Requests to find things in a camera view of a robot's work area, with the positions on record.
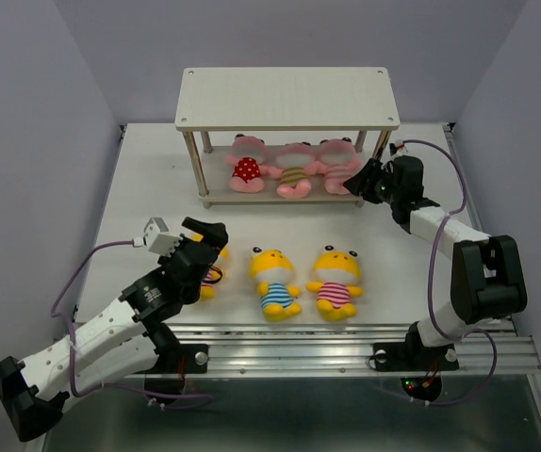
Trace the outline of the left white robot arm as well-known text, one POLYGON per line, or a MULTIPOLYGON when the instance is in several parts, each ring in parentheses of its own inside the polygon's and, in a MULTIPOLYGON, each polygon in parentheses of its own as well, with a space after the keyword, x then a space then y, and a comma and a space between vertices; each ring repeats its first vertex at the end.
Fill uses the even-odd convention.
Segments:
POLYGON ((206 371, 208 346, 180 343, 166 322, 199 300, 229 235, 221 222, 185 218, 182 225, 199 237, 173 235, 162 218, 150 218, 142 235, 125 243, 157 255, 153 270, 81 326, 53 308, 67 335, 38 353, 0 361, 0 401, 20 442, 39 438, 79 399, 120 388, 132 374, 206 371))

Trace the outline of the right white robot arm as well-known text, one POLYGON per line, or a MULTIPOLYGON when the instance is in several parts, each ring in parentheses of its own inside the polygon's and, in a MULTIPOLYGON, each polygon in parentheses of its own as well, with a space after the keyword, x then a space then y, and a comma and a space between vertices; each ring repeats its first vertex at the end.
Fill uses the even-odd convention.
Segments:
POLYGON ((509 235, 492 236, 456 220, 427 198, 424 167, 413 156, 368 163, 344 186, 366 202, 389 205, 393 220, 410 235, 431 244, 432 255, 451 261, 450 299, 428 307, 403 341, 375 343, 370 366, 379 372, 454 371, 455 343, 479 323, 525 310, 528 302, 517 243, 509 235))

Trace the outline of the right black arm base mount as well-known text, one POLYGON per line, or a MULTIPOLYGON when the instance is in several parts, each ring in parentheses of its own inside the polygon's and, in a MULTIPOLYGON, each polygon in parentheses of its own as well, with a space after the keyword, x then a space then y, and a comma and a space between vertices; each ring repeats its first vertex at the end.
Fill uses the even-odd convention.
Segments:
POLYGON ((380 373, 401 373, 401 387, 414 400, 435 402, 442 392, 442 372, 460 368, 453 345, 418 349, 405 343, 376 343, 368 366, 380 373))

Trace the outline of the yellow toy blue striped shirt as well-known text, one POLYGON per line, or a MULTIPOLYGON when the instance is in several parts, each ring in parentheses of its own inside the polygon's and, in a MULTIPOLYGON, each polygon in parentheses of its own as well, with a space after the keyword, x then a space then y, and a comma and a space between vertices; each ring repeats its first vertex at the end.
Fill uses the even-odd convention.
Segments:
POLYGON ((297 301, 301 289, 292 284, 295 269, 286 255, 278 249, 252 247, 249 276, 255 283, 263 316, 269 322, 282 322, 300 315, 297 301))

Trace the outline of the pink toy red polka-dot shirt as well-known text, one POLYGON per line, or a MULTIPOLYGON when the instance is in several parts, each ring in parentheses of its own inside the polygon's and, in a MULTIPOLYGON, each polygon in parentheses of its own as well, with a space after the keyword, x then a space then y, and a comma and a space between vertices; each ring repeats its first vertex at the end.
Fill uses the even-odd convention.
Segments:
POLYGON ((268 172, 269 154, 265 141, 254 136, 236 134, 225 157, 232 169, 229 187, 239 193, 255 194, 265 187, 264 175, 268 172))

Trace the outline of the pink toy orange striped shirt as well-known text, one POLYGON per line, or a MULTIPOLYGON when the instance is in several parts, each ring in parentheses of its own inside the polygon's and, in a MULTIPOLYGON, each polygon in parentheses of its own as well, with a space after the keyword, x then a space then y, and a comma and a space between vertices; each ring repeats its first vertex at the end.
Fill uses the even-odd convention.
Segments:
POLYGON ((279 185, 277 194, 284 199, 302 199, 312 189, 310 178, 316 173, 317 159, 309 142, 285 145, 269 167, 269 175, 279 185))

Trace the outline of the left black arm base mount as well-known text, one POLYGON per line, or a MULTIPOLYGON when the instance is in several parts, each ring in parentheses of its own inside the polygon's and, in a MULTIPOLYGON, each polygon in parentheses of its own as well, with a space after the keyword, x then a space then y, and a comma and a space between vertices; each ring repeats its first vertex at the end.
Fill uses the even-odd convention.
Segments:
POLYGON ((207 397, 181 398, 187 394, 187 376, 207 372, 208 345, 183 344, 164 351, 152 367, 143 371, 143 389, 156 395, 148 395, 151 405, 164 409, 199 408, 207 397))

